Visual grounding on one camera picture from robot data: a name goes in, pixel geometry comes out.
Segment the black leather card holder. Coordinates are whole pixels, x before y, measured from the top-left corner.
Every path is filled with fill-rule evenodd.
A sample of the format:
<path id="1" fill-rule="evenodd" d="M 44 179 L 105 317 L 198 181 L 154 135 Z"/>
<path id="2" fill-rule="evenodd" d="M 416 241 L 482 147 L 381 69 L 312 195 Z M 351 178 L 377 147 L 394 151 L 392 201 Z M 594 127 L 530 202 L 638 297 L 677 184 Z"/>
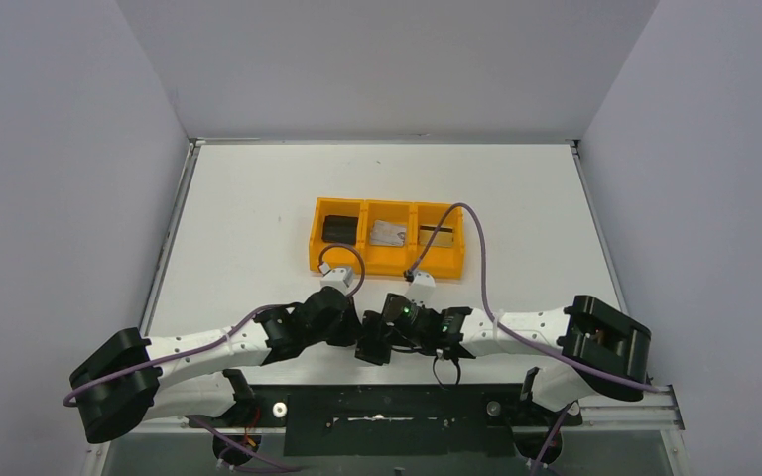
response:
<path id="1" fill-rule="evenodd" d="M 381 313 L 366 310 L 356 340 L 354 357 L 363 362 L 383 366 L 390 362 L 392 349 L 388 342 L 390 327 Z"/>

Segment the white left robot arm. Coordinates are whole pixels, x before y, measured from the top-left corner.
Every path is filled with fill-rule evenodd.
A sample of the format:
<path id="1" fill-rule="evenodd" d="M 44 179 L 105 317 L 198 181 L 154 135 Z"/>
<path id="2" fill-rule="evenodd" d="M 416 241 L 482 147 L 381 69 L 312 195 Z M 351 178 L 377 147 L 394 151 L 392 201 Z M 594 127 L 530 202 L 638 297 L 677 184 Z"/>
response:
<path id="1" fill-rule="evenodd" d="M 233 326 L 172 337 L 115 332 L 70 374 L 63 405 L 76 408 L 86 439 L 121 437 L 147 419 L 224 417 L 240 423 L 254 397 L 242 389 L 239 367 L 299 357 L 333 340 L 355 311 L 352 293 L 324 287 L 303 302 L 265 304 Z"/>

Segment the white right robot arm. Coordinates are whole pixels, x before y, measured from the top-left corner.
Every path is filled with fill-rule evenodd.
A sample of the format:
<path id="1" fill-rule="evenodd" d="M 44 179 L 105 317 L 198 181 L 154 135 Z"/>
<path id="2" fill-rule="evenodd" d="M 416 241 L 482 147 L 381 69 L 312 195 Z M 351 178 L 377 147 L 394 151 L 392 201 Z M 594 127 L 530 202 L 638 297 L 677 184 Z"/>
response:
<path id="1" fill-rule="evenodd" d="M 466 306 L 436 311 L 389 294 L 380 318 L 389 343 L 453 363 L 546 357 L 547 364 L 527 372 L 518 397 L 520 414 L 533 423 L 585 397 L 639 402 L 654 389 L 647 377 L 650 329 L 596 297 L 578 295 L 548 311 L 492 315 Z"/>

